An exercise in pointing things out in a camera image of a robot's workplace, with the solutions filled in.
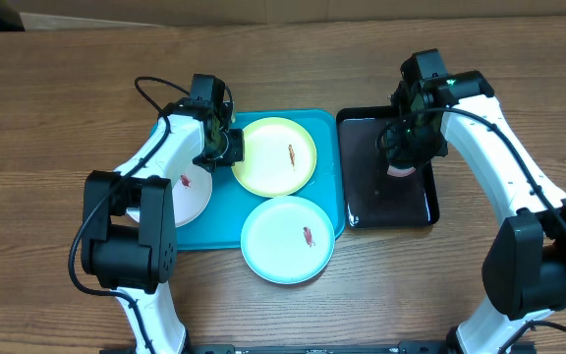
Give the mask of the yellow plate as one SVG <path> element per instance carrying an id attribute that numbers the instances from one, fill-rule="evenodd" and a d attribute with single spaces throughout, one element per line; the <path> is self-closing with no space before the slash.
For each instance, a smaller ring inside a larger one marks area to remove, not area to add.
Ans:
<path id="1" fill-rule="evenodd" d="M 232 172 L 238 183 L 260 197 L 294 194 L 312 177 L 317 149 L 309 132 L 282 117 L 266 117 L 243 129 L 244 160 Z"/>

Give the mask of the green and pink sponge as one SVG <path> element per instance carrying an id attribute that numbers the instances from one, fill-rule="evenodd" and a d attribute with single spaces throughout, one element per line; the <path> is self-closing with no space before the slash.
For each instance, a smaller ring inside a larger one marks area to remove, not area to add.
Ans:
<path id="1" fill-rule="evenodd" d="M 402 178 L 407 177 L 416 172 L 415 167 L 399 168 L 393 165 L 389 165 L 386 174 L 392 177 Z"/>

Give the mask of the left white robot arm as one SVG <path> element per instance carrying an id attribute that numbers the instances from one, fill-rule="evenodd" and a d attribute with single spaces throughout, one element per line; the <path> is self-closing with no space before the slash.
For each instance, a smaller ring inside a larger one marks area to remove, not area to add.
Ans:
<path id="1" fill-rule="evenodd" d="M 244 158 L 239 129 L 214 127 L 214 117 L 171 114 L 158 119 L 149 140 L 112 172 L 93 171 L 85 181 L 83 223 L 68 271 L 80 260 L 100 287 L 83 293 L 114 297 L 136 337 L 137 353 L 182 353 L 187 331 L 178 319 L 169 279 L 177 253 L 172 197 L 186 168 L 209 170 Z"/>

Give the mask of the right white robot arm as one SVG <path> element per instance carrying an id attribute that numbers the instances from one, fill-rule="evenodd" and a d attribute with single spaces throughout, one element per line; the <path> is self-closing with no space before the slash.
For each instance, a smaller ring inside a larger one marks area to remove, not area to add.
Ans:
<path id="1" fill-rule="evenodd" d="M 451 353 L 508 353 L 523 334 L 566 309 L 566 193 L 542 172 L 478 71 L 403 72 L 399 116 L 376 138 L 392 175 L 453 146 L 484 190 L 499 230 L 485 257 L 485 297 L 447 336 Z"/>

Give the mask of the light blue plate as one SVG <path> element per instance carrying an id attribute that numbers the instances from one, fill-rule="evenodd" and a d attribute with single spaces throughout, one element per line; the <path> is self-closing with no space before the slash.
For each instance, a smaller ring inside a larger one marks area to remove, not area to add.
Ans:
<path id="1" fill-rule="evenodd" d="M 321 207 L 300 197 L 267 200 L 247 217 L 240 237 L 248 267 L 283 285 L 317 276 L 335 247 L 333 225 Z"/>

